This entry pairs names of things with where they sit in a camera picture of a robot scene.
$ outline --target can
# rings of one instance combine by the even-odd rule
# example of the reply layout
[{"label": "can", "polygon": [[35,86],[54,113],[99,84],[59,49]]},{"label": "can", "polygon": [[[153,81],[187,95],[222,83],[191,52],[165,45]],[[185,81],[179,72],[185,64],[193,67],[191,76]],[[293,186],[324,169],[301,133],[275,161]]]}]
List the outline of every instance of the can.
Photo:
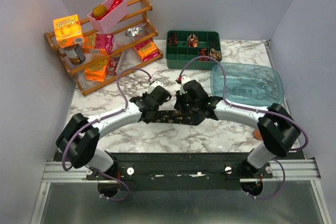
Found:
[{"label": "can", "polygon": [[85,54],[78,44],[65,47],[63,50],[72,64],[78,65],[85,61]]}]

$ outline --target pink basket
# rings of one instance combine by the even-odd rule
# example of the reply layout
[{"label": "pink basket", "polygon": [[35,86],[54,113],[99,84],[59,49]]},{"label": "pink basket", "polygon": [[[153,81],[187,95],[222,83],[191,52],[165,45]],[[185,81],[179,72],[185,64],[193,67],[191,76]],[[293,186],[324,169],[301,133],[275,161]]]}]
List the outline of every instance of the pink basket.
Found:
[{"label": "pink basket", "polygon": [[[107,10],[111,7],[114,0],[106,0],[102,5],[104,5]],[[122,3],[118,5],[113,11],[106,15],[101,20],[96,20],[92,16],[92,12],[88,14],[91,25],[94,29],[100,31],[103,34],[107,34],[113,26],[115,26],[124,16],[128,14],[128,8],[126,0],[122,0]]]}]

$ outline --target reflective floor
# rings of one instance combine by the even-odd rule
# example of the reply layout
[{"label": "reflective floor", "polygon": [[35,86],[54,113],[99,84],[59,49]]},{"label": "reflective floor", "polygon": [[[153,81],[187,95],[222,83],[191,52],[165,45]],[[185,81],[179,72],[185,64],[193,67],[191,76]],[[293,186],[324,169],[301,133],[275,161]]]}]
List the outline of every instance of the reflective floor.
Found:
[{"label": "reflective floor", "polygon": [[[265,183],[262,195],[278,185]],[[134,192],[125,202],[108,202],[98,197],[96,186],[51,185],[42,223],[323,223],[310,182],[286,182],[270,200],[254,200],[242,191],[201,190]]]}]

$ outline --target green compartment organizer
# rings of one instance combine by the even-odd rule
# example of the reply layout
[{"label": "green compartment organizer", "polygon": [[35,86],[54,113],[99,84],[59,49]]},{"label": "green compartment organizer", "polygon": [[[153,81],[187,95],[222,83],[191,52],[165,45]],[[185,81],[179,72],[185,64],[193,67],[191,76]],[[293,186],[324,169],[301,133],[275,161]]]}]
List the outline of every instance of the green compartment organizer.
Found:
[{"label": "green compartment organizer", "polygon": [[[167,38],[171,33],[177,34],[177,45],[168,46],[166,44],[166,60],[167,66],[170,69],[182,69],[190,60],[199,56],[199,52],[206,48],[207,52],[210,52],[211,48],[215,48],[220,51],[222,60],[222,50],[220,49],[219,34],[215,31],[176,31],[170,30],[167,33]],[[195,34],[198,38],[198,47],[188,46],[188,36]],[[187,69],[212,69],[214,66],[213,61],[194,61]]]}]

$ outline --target translucent tray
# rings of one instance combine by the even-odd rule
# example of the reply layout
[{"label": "translucent tray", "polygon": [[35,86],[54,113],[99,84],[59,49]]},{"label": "translucent tray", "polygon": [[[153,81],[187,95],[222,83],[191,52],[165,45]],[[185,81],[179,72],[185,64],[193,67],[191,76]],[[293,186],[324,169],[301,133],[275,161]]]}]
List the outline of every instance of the translucent tray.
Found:
[{"label": "translucent tray", "polygon": [[[279,74],[269,67],[221,63],[226,72],[225,98],[251,106],[271,106],[284,101]],[[211,70],[211,92],[223,96],[224,76],[218,65]]]}]

